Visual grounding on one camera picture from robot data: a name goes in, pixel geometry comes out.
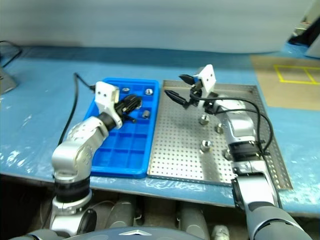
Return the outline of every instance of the blue table surface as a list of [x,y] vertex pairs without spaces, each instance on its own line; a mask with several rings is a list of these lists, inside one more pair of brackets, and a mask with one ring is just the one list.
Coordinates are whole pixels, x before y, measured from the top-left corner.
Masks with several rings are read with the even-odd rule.
[[[305,58],[303,46],[286,44],[266,56]],[[19,86],[1,96],[0,171],[52,182],[51,156],[69,116],[73,73],[90,84],[106,77],[177,80],[213,64],[218,83],[257,85],[248,54],[136,48],[25,47],[6,67]],[[71,126],[82,121],[93,95],[82,84]],[[320,211],[320,112],[266,107],[293,190],[282,190],[285,210]],[[156,178],[91,177],[94,188],[233,206],[231,187]]]

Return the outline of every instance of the metal bolt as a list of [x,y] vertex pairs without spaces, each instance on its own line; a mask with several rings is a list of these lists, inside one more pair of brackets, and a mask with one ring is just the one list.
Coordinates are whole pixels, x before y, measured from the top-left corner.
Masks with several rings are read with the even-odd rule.
[[130,91],[130,88],[128,88],[128,87],[122,88],[122,92],[124,92],[124,93],[128,93],[129,91]]
[[222,128],[222,124],[218,123],[215,127],[214,130],[218,133],[218,134],[223,134],[224,133],[224,129]]
[[199,118],[199,123],[201,125],[207,125],[210,122],[210,117],[207,114],[203,114],[200,118]]
[[147,89],[144,91],[144,94],[145,94],[145,95],[152,95],[152,94],[154,94],[154,91],[153,91],[151,88],[147,88]]
[[205,152],[208,152],[210,150],[211,146],[212,146],[212,142],[211,141],[203,140],[201,142],[200,148],[201,148],[202,152],[205,153]]
[[229,149],[225,149],[222,151],[222,155],[224,156],[225,159],[227,159],[228,161],[232,160],[232,155],[230,153]]
[[142,113],[142,117],[144,119],[148,119],[150,117],[150,112],[148,110],[144,110]]

